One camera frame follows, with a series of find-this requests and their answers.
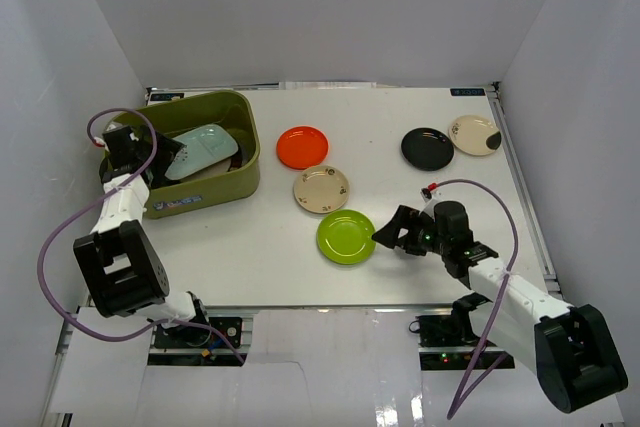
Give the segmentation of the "light blue oblong dish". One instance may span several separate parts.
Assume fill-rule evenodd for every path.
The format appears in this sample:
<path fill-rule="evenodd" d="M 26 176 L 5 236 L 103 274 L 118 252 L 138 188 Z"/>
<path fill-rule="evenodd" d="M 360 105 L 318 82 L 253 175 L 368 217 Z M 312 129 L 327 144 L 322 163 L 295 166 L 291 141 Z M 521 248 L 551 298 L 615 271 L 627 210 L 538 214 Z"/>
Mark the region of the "light blue oblong dish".
<path fill-rule="evenodd" d="M 239 146 L 234 137 L 217 124 L 206 124 L 174 137 L 182 147 L 165 172 L 172 181 L 182 180 L 232 157 Z"/>

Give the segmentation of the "lime green round plate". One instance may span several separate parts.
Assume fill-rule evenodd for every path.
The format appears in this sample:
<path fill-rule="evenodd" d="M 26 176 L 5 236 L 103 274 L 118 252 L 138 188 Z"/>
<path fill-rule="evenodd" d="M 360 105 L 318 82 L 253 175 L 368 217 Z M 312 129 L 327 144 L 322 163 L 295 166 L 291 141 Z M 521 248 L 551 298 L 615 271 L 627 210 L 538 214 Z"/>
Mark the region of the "lime green round plate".
<path fill-rule="evenodd" d="M 316 232 L 316 244 L 330 261 L 352 266 L 366 261 L 375 250 L 375 228 L 363 213 L 342 209 L 326 216 Z"/>

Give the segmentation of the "large black rimmed beige plate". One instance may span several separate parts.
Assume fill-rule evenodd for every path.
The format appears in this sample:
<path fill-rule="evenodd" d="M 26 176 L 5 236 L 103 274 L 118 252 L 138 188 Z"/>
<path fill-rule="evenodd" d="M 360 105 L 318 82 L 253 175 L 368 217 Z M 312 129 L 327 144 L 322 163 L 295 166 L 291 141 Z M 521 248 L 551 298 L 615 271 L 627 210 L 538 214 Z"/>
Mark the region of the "large black rimmed beige plate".
<path fill-rule="evenodd" d="M 182 182 L 190 182 L 203 180 L 211 177 L 217 177 L 223 175 L 229 171 L 234 171 L 241 168 L 246 161 L 245 149 L 239 144 L 238 150 L 229 158 L 226 158 L 220 162 L 212 164 L 194 174 L 182 179 Z"/>

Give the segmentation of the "beige plate with characters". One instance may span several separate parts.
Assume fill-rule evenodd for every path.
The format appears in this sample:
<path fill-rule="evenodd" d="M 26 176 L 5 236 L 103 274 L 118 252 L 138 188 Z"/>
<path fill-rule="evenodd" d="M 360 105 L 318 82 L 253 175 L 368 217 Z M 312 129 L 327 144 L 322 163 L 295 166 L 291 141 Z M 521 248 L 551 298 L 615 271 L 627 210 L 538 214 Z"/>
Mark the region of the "beige plate with characters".
<path fill-rule="evenodd" d="M 316 165 L 301 172 L 293 183 L 293 194 L 300 207 L 314 214 L 329 214 L 349 199 L 350 183 L 337 168 Z"/>

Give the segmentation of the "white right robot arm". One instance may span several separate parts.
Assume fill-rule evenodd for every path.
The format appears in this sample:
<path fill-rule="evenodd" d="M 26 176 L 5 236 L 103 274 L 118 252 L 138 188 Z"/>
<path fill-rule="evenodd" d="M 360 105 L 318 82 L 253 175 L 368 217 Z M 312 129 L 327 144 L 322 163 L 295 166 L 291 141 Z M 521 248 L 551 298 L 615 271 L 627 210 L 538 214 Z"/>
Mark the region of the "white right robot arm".
<path fill-rule="evenodd" d="M 461 203 L 437 202 L 428 212 L 401 206 L 372 239 L 410 255 L 439 255 L 471 291 L 453 304 L 453 337 L 472 346 L 486 336 L 535 375 L 559 411 L 574 412 L 628 387 L 602 313 L 508 272 L 497 252 L 475 240 Z"/>

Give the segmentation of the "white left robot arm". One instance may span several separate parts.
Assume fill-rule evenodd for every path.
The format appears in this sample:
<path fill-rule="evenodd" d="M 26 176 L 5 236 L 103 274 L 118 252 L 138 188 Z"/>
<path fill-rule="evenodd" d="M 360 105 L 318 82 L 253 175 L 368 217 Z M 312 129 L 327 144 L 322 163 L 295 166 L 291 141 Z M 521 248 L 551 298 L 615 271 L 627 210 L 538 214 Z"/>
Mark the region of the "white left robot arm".
<path fill-rule="evenodd" d="M 142 226 L 150 188 L 163 178 L 182 145 L 147 126 L 116 125 L 101 140 L 106 155 L 99 176 L 108 197 L 91 232 L 73 244 L 93 303 L 106 318 L 163 319 L 167 335 L 202 345 L 212 325 L 202 302 L 190 291 L 170 289 Z"/>

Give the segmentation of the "olive green plastic bin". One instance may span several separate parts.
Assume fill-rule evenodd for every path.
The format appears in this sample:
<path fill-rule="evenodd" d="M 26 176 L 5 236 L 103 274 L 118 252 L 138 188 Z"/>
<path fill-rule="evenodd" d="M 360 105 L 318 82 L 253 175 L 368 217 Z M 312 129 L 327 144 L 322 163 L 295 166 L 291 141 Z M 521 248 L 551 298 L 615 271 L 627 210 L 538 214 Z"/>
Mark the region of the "olive green plastic bin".
<path fill-rule="evenodd" d="M 145 205 L 149 219 L 178 215 L 251 196 L 260 181 L 260 144 L 251 105 L 242 94 L 222 90 L 143 107 L 122 113 L 113 123 L 135 128 L 146 125 L 174 139 L 206 124 L 227 130 L 245 149 L 244 165 L 217 177 L 182 182 L 157 182 Z"/>

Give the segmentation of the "blue label sticker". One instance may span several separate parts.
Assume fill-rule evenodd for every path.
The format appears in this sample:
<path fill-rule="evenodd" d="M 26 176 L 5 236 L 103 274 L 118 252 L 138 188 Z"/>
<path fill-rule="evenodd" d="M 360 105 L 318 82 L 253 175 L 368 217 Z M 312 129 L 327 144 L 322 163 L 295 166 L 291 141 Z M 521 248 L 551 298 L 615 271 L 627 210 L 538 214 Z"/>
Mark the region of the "blue label sticker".
<path fill-rule="evenodd" d="M 450 93 L 454 97 L 483 97 L 486 95 L 483 88 L 451 88 Z"/>
<path fill-rule="evenodd" d="M 152 92 L 149 97 L 149 102 L 170 102 L 183 98 L 183 92 Z"/>

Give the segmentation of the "black round plate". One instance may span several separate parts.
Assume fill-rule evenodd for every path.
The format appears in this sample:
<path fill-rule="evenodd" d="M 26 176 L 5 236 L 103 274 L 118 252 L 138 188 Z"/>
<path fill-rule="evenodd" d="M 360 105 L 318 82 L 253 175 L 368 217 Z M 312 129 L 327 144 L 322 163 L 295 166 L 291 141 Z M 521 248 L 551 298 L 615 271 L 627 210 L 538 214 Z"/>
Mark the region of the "black round plate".
<path fill-rule="evenodd" d="M 450 164 L 454 157 L 454 146 L 441 131 L 420 127 L 404 135 L 401 141 L 401 153 L 413 167 L 433 172 Z"/>

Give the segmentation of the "cream plate with black spot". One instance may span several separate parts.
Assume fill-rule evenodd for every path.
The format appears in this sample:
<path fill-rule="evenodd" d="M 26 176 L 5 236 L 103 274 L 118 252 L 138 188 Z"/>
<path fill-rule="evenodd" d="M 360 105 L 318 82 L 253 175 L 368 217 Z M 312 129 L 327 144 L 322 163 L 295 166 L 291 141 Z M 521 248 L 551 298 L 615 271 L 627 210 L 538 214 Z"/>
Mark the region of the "cream plate with black spot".
<path fill-rule="evenodd" d="M 476 157 L 496 152 L 502 144 L 502 133 L 490 120 L 478 115 L 463 115 L 449 126 L 449 137 L 462 152 Z"/>

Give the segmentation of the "orange round plate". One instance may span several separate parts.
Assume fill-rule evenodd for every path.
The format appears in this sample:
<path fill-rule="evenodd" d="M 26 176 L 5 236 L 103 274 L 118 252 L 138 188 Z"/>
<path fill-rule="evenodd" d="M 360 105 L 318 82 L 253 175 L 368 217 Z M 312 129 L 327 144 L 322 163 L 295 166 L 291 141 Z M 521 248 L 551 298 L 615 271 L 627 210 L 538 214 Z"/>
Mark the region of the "orange round plate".
<path fill-rule="evenodd" d="M 276 143 L 278 159 L 294 170 L 320 164 L 329 152 L 329 141 L 315 127 L 296 126 L 283 132 Z"/>

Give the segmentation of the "papers at table back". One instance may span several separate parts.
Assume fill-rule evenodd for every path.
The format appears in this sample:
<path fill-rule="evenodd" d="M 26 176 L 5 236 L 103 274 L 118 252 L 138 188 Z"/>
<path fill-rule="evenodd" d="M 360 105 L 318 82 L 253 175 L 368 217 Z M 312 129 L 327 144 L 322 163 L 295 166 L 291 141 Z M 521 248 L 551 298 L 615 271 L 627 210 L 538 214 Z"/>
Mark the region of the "papers at table back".
<path fill-rule="evenodd" d="M 363 81 L 281 81 L 280 90 L 375 89 L 376 82 Z"/>

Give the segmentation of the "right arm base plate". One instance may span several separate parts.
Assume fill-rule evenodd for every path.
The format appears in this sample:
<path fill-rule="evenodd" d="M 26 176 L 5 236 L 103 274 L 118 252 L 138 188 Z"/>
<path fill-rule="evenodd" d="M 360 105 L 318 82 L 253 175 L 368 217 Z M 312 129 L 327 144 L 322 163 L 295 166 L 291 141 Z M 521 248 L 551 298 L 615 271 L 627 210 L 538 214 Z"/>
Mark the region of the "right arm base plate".
<path fill-rule="evenodd" d="M 463 335 L 451 315 L 417 316 L 408 330 L 418 337 L 423 372 L 465 371 L 478 343 L 478 338 Z"/>

